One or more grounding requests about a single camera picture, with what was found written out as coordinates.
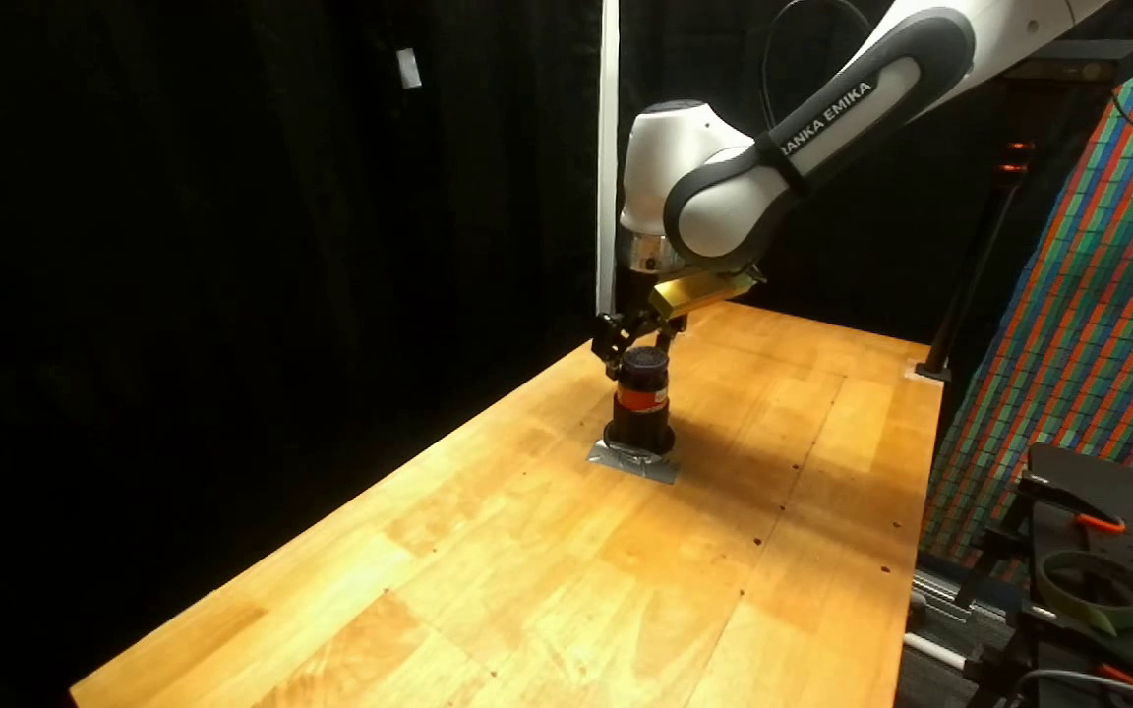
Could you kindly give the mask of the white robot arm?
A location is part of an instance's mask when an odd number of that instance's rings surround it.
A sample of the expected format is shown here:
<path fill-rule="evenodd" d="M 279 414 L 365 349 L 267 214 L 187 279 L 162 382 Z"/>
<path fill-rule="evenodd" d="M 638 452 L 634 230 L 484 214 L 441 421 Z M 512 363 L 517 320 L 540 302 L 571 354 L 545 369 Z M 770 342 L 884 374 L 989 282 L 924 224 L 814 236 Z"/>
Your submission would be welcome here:
<path fill-rule="evenodd" d="M 599 314 L 610 379 L 652 334 L 668 346 L 696 307 L 760 282 L 776 220 L 866 147 L 1012 72 L 1111 0 L 895 0 L 862 49 L 795 109 L 744 133 L 701 100 L 631 127 L 618 224 L 646 290 Z"/>

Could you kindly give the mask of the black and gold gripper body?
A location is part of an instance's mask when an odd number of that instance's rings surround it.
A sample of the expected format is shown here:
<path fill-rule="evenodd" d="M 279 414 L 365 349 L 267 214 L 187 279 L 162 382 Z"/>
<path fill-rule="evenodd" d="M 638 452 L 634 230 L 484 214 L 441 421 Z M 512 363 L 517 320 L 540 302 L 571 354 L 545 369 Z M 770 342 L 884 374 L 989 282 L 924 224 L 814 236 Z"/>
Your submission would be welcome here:
<path fill-rule="evenodd" d="M 731 274 L 711 274 L 711 273 L 692 273 L 692 274 L 634 274 L 631 296 L 623 314 L 634 320 L 638 340 L 652 334 L 668 320 L 690 320 L 701 307 L 728 302 L 760 286 L 757 273 L 731 273 Z"/>

